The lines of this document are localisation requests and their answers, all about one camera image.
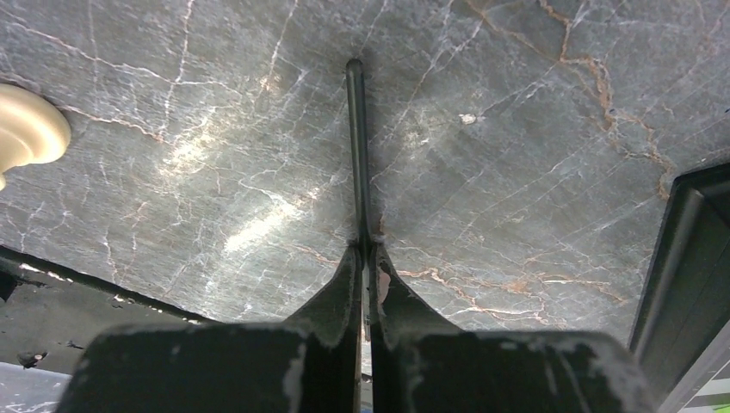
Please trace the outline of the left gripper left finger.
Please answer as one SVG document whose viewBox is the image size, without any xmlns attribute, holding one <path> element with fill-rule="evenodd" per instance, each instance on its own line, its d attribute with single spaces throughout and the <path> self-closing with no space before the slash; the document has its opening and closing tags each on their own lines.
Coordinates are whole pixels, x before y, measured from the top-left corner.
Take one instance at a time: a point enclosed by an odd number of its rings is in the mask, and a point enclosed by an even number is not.
<svg viewBox="0 0 730 413">
<path fill-rule="evenodd" d="M 60 412 L 357 412 L 357 247 L 281 322 L 123 325 L 87 347 Z"/>
</svg>

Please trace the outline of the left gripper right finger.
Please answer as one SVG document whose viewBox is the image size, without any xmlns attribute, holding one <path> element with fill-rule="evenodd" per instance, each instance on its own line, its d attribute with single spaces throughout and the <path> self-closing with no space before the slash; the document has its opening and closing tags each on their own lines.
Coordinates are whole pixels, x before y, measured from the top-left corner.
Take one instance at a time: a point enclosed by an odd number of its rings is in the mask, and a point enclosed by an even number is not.
<svg viewBox="0 0 730 413">
<path fill-rule="evenodd" d="M 463 330 L 369 258 L 378 412 L 652 412 L 633 356 L 596 331 Z"/>
</svg>

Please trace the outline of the thin black makeup stick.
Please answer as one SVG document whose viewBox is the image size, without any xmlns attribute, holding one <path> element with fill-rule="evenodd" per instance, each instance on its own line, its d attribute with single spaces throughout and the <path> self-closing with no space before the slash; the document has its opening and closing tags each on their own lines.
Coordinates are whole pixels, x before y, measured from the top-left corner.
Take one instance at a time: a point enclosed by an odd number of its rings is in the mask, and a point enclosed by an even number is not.
<svg viewBox="0 0 730 413">
<path fill-rule="evenodd" d="M 364 71 L 362 61 L 351 59 L 345 67 L 352 168 L 354 177 L 357 243 L 363 257 L 372 244 L 370 228 L 370 193 L 368 181 L 368 131 Z"/>
</svg>

